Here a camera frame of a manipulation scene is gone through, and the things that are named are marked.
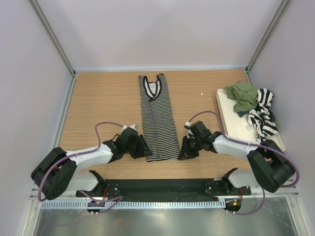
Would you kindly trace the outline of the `thin-striped black white tank top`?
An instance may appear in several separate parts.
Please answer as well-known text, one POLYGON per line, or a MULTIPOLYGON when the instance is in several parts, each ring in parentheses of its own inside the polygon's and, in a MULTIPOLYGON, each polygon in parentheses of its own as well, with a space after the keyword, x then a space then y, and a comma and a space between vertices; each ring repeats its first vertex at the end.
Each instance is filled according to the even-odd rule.
POLYGON ((154 82, 138 77, 144 139, 151 155, 147 162, 177 160, 180 147, 165 76, 160 73, 154 82))

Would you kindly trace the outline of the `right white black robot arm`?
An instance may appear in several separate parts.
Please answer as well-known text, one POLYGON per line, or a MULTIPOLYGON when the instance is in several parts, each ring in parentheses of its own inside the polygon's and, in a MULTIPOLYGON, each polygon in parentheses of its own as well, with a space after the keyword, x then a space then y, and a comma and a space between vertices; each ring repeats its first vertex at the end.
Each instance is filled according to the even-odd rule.
POLYGON ((260 186, 270 193, 275 193, 296 174, 294 165, 272 140, 248 143, 233 139, 219 131, 212 133, 201 121, 187 122, 185 128, 188 134, 183 137, 179 160, 196 158, 200 151, 204 150, 249 162, 250 168, 234 168, 225 174, 226 179, 221 183, 221 187, 228 195, 247 185, 260 186))

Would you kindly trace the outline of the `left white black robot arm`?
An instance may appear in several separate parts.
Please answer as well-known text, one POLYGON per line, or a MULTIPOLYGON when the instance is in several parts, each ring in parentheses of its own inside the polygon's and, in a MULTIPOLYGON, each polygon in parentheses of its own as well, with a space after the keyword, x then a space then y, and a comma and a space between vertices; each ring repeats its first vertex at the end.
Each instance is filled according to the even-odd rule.
POLYGON ((82 170, 112 163, 125 154, 134 159, 152 154, 143 135, 133 127, 124 128, 120 135, 96 147, 79 151, 65 151, 61 147, 52 149, 33 170, 31 179, 39 187, 39 195, 47 200, 54 200, 65 192, 98 197, 106 188, 104 178, 95 170, 86 173, 82 170))

